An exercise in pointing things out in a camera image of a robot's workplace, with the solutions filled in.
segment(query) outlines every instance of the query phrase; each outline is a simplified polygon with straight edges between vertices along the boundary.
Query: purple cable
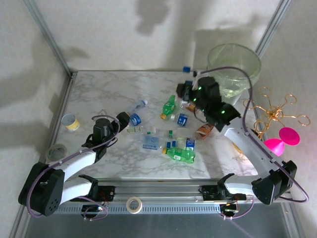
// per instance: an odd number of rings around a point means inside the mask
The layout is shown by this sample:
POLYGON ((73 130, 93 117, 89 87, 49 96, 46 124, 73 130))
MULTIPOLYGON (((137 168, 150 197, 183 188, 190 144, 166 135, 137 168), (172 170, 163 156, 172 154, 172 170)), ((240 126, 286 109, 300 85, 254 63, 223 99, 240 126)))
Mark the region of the purple cable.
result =
MULTIPOLYGON (((248 79, 248 82, 249 82, 249 85, 250 85, 250 96, 249 96, 249 100, 248 100, 248 103, 246 105, 246 108, 244 110, 244 113, 243 113, 243 117, 242 117, 242 126, 243 126, 243 129, 245 132, 248 133, 248 130, 247 130, 247 126, 246 126, 246 116, 247 116, 247 111, 248 111, 248 108, 249 108, 249 105, 251 103, 251 100, 252 100, 252 94, 253 94, 253 87, 252 87, 252 83, 251 83, 251 79, 249 77, 249 75, 246 73, 246 71, 240 69, 240 68, 237 68, 237 67, 233 67, 233 66, 224 66, 224 67, 218 67, 218 68, 213 68, 213 69, 210 69, 210 70, 206 70, 206 71, 202 71, 201 74, 204 74, 204 73, 210 73, 210 72, 213 72, 213 71, 218 71, 218 70, 222 70, 222 69, 235 69, 235 70, 238 70, 240 72, 242 72, 246 78, 248 79)), ((273 157, 249 134, 248 137, 263 151, 263 153, 265 153, 265 155, 271 160, 273 157)), ((286 198, 286 197, 280 197, 284 200, 287 200, 287 201, 291 201, 291 202, 300 202, 300 203, 303 203, 303 202, 308 202, 309 201, 309 196, 308 194, 306 193, 306 191, 297 183, 296 180, 294 180, 291 175, 278 163, 278 162, 274 162, 276 164, 276 166, 279 167, 279 169, 281 171, 283 171, 283 173, 286 174, 286 176, 296 185, 296 187, 302 192, 302 194, 305 196, 305 199, 304 200, 295 200, 293 198, 286 198)))
POLYGON ((224 217, 224 218, 228 218, 228 219, 237 219, 237 218, 240 218, 240 217, 243 217, 243 216, 245 216, 245 215, 247 215, 251 210, 252 210, 252 208, 253 208, 253 206, 254 206, 254 197, 252 196, 252 203, 251 203, 251 206, 249 207, 249 209, 247 210, 247 211, 245 211, 244 213, 242 213, 241 215, 239 215, 239 216, 237 216, 237 217, 227 217, 226 215, 224 215, 224 214, 220 214, 222 217, 224 217))
POLYGON ((31 185, 31 187, 30 187, 30 190, 29 190, 29 192, 28 192, 28 195, 27 195, 27 197, 26 197, 26 207, 27 207, 27 209, 28 209, 29 214, 30 214, 32 217, 34 217, 34 218, 40 218, 40 217, 43 216, 43 215, 36 215, 36 214, 32 211, 31 205, 30 205, 30 201, 31 201, 31 194, 32 194, 32 192, 33 192, 33 190, 34 190, 36 184, 40 181, 41 177, 42 177, 47 171, 49 171, 50 169, 53 169, 53 168, 55 168, 55 167, 61 165, 62 163, 65 163, 65 162, 71 160, 72 158, 74 158, 74 157, 76 157, 76 156, 78 156, 78 155, 80 155, 80 154, 82 154, 82 153, 86 153, 86 152, 88 152, 88 151, 94 150, 94 149, 96 149, 96 148, 98 148, 98 147, 100 147, 100 146, 103 146, 103 145, 107 144, 108 142, 112 141, 113 138, 119 133, 119 131, 120 131, 120 122, 118 121, 117 118, 114 118, 114 117, 108 116, 108 115, 97 115, 97 116, 92 117, 92 120, 95 119, 95 118, 102 118, 102 117, 113 119, 113 120, 117 123, 117 125, 118 125, 118 131, 116 132, 116 134, 115 134, 111 139, 109 139, 108 141, 106 141, 106 142, 104 142, 104 143, 101 143, 100 145, 96 145, 96 146, 94 146, 94 147, 87 148, 87 149, 84 149, 84 150, 82 150, 82 151, 77 151, 76 153, 74 153, 74 154, 72 154, 72 155, 70 155, 70 156, 68 156, 68 157, 66 157, 66 158, 64 158, 64 159, 62 159, 61 161, 57 162, 56 164, 53 164, 52 166, 47 167, 46 169, 44 169, 44 170, 36 177, 36 179, 35 179, 34 182, 32 183, 32 185, 31 185))
MULTIPOLYGON (((100 206, 100 207, 106 212, 106 214, 105 214, 103 217, 94 218, 94 219, 93 219, 93 218, 90 218, 90 221, 91 221, 91 222, 92 222, 92 221, 96 221, 96 220, 101 220, 101 219, 105 218, 106 216, 108 216, 108 210, 107 210, 101 203, 98 203, 98 202, 96 202, 96 201, 94 201, 94 200, 92 200, 92 199, 90 199, 90 198, 84 197, 84 196, 79 196, 78 198, 80 198, 80 199, 85 199, 85 200, 87 200, 87 201, 89 201, 89 202, 95 203, 97 206, 100 206)), ((93 206, 88 207, 88 208, 86 209, 86 211, 85 211, 85 213, 84 213, 84 219, 86 219, 87 212, 88 212, 88 210, 90 210, 91 208, 93 208, 93 206)))

